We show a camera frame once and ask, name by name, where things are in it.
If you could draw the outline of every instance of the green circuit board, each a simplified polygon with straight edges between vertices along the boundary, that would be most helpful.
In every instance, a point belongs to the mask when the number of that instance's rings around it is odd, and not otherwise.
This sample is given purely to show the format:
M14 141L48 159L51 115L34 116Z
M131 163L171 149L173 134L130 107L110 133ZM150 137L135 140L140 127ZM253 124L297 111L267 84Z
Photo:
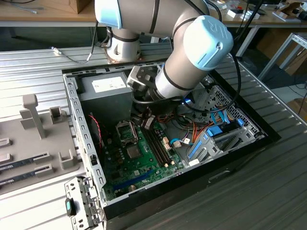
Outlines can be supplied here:
M153 129L159 132L159 141L163 144L162 138L166 135L160 124L155 123ZM131 148L131 145L122 147L116 132L112 134L112 143L108 144L104 140L106 145L102 154L104 156L103 170L106 177L104 190L107 200L128 193L131 185L134 186L134 189L138 189L165 177L176 175L184 168L179 156L172 149L167 152L172 163L166 166L159 164L141 129L135 126L135 131L139 141L135 144L134 150L137 148L139 152L134 151L137 153L134 158L131 158L131 153L129 155L127 150L127 148ZM124 132L125 136L129 136L127 130Z

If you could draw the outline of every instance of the grooved aluminum surface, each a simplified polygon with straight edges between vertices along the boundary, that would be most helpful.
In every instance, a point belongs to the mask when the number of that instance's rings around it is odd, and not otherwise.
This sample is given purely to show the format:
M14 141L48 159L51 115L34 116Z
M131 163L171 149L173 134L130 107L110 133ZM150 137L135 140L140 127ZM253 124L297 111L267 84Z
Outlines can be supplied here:
M144 60L166 58L166 44L142 45ZM76 60L89 47L63 49ZM106 64L96 48L86 65ZM61 69L76 67L50 50L0 53L0 120L19 117L21 95L36 93L39 112L60 105L68 112ZM236 89L236 69L230 57L217 71ZM246 167L221 182L129 228L144 229L305 229L307 219L307 128L294 113L241 68L241 96L282 137ZM64 183L84 169L0 196L0 229L71 229L66 216Z

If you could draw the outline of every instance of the red wire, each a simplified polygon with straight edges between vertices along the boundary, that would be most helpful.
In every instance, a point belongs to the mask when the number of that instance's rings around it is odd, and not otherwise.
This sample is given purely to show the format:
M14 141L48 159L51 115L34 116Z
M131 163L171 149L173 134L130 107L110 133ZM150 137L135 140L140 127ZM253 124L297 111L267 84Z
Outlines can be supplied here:
M96 125L97 125L98 132L99 132L99 147L102 149L102 143L101 143L102 138L101 138L101 132L100 132L99 123L98 123L98 121L93 116L89 115L89 117L92 118L95 121Z

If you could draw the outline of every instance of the ram slot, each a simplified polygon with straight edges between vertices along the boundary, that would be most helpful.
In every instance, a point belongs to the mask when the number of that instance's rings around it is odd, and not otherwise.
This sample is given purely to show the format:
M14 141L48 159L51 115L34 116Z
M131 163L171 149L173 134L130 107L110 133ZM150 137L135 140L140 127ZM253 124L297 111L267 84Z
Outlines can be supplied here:
M145 135L145 138L150 145L152 152L158 160L158 163L161 166L163 166L165 163L170 163L171 160L155 133L146 129L142 129L142 132Z

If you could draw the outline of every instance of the motherboard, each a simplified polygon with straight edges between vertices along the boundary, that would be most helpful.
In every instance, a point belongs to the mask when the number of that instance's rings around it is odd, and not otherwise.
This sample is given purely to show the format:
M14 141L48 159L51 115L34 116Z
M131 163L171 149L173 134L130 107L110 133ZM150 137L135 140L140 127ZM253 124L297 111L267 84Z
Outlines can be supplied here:
M104 190L112 200L160 179L175 176L184 168L177 153L169 148L161 125L152 130L124 121L104 139Z

